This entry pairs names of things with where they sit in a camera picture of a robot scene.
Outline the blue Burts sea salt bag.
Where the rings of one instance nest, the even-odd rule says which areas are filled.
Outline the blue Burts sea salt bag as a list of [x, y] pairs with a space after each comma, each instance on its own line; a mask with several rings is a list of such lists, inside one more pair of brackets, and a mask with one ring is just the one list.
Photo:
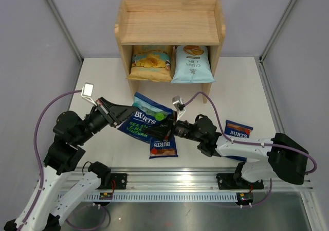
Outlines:
[[150, 143], [154, 137], [146, 134], [145, 129], [161, 124], [173, 110], [159, 104], [143, 94], [136, 92], [133, 106], [137, 111], [124, 121], [119, 131], [145, 143]]

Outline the tan kettle cooked chips bag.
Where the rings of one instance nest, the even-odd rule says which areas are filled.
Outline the tan kettle cooked chips bag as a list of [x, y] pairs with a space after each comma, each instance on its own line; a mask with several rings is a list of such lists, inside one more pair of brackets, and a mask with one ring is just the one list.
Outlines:
[[131, 80], [171, 82], [172, 45], [134, 45]]

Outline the light blue cassava chips bag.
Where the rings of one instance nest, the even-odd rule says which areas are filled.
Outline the light blue cassava chips bag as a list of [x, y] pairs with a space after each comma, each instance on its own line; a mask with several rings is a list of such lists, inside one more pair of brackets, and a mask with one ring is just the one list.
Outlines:
[[175, 73], [171, 83], [212, 83], [214, 81], [206, 46], [176, 46]]

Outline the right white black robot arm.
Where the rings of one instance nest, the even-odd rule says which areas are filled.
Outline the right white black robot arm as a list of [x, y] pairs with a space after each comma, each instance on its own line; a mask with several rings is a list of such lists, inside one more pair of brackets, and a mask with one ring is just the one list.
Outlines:
[[239, 163], [231, 178], [240, 188], [274, 177], [294, 185], [304, 183], [309, 153], [287, 135], [276, 133], [271, 139], [236, 140], [216, 129], [205, 115], [198, 115], [194, 123], [176, 120], [175, 115], [170, 115], [143, 132], [160, 141], [168, 141], [173, 136], [196, 141], [198, 150], [207, 157], [252, 159], [252, 162]]

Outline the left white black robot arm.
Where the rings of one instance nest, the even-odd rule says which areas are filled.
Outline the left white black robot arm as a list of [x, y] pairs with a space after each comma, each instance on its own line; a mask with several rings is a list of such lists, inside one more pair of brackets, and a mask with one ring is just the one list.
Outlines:
[[8, 221], [4, 230], [60, 230], [88, 194], [97, 188], [107, 188], [111, 183], [111, 169], [94, 162], [78, 183], [56, 199], [85, 153], [82, 145], [106, 126], [122, 124], [136, 111], [135, 106], [114, 104], [101, 97], [84, 119], [74, 111], [61, 113], [53, 128], [54, 141], [43, 161], [40, 180], [21, 215]]

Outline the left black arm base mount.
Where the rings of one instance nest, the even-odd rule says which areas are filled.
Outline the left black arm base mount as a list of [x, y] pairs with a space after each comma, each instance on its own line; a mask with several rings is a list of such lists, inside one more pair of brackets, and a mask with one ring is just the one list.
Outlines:
[[101, 189], [112, 190], [114, 188], [114, 190], [126, 190], [127, 176], [126, 173], [112, 173], [109, 181]]

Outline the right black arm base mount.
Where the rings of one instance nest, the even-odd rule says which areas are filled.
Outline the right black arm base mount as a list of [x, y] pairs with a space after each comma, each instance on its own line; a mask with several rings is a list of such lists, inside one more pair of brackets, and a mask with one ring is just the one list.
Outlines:
[[263, 181], [250, 183], [234, 173], [218, 173], [216, 175], [218, 188], [220, 190], [262, 190]]

